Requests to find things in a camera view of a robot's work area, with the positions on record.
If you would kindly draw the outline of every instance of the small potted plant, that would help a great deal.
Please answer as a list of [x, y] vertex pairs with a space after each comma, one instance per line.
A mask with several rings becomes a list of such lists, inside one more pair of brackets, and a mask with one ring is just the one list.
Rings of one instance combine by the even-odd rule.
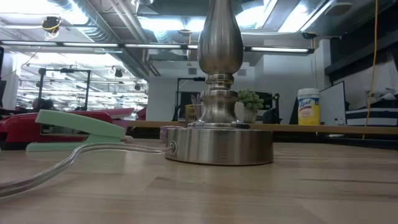
[[244, 122], [254, 123], [257, 117], [257, 110], [261, 110], [264, 106], [264, 100], [253, 91], [239, 90], [238, 102], [244, 105]]

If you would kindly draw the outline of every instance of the ceiling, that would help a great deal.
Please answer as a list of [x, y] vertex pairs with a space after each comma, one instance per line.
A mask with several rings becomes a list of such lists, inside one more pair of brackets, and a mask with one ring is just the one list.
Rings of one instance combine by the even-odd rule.
[[[379, 0], [379, 10], [383, 11], [394, 3], [395, 0]], [[197, 43], [208, 5], [209, 0], [155, 0], [149, 6], [131, 0], [13, 0], [0, 8], [0, 39], [48, 39], [49, 33], [41, 28], [41, 23], [47, 16], [57, 16], [63, 21], [52, 41]], [[233, 10], [245, 45], [309, 48], [311, 41], [304, 39], [300, 31], [313, 32], [325, 38], [344, 35], [374, 17], [374, 0], [236, 0], [233, 1]], [[189, 29], [192, 33], [182, 35], [178, 31], [180, 29]], [[110, 108], [115, 104], [141, 108], [147, 101], [145, 80], [159, 75], [175, 78], [179, 73], [171, 70], [179, 68], [172, 62], [181, 62], [178, 65], [184, 67], [180, 70], [186, 71], [186, 62], [196, 60], [196, 52], [191, 52], [189, 57], [185, 50], [5, 48], [18, 55], [21, 61], [29, 61], [30, 66], [25, 65], [21, 70], [21, 78], [25, 80], [38, 79], [39, 67], [91, 69], [94, 74], [92, 80], [109, 82], [92, 84], [90, 91], [99, 95], [89, 98], [93, 109], [99, 105]], [[246, 52], [245, 66], [254, 66], [261, 55]], [[123, 71], [120, 80], [124, 84], [114, 84], [116, 68]], [[55, 76], [56, 79], [65, 78], [64, 74]], [[86, 79], [86, 75], [81, 73], [68, 76], [81, 80], [78, 85], [83, 85]], [[37, 94], [35, 84], [36, 81], [21, 82], [19, 103], [31, 102]], [[142, 88], [133, 95], [136, 85]], [[44, 88], [44, 97], [59, 100], [64, 108], [73, 108], [81, 103], [81, 97], [76, 93], [50, 92], [81, 91], [76, 83], [45, 82]]]

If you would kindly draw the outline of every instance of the whiteboard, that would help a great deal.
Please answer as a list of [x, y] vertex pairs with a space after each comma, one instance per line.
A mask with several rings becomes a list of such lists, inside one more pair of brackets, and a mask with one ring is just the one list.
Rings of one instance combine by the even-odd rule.
[[346, 124], [345, 85], [344, 81], [319, 92], [320, 122], [328, 126], [336, 126], [335, 119], [341, 118]]

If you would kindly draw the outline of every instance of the white column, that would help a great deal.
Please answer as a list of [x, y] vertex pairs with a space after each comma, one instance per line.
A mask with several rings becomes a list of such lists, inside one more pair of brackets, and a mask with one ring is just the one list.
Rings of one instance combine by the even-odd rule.
[[20, 74], [21, 70], [17, 60], [17, 55], [11, 53], [4, 54], [1, 70], [1, 80], [7, 81], [6, 89], [4, 90], [4, 95], [2, 97], [2, 105], [4, 109], [14, 110], [16, 107]]
[[323, 90], [331, 86], [329, 77], [325, 75], [325, 68], [331, 64], [330, 60], [330, 40], [322, 39], [315, 50], [315, 69], [317, 74], [317, 88]]

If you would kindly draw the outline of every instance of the lamp base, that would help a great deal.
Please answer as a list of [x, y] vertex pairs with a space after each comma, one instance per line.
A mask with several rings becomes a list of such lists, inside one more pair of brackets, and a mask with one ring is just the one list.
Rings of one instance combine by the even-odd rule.
[[250, 166], [273, 161], [272, 132], [250, 129], [169, 129], [166, 158], [195, 164]]

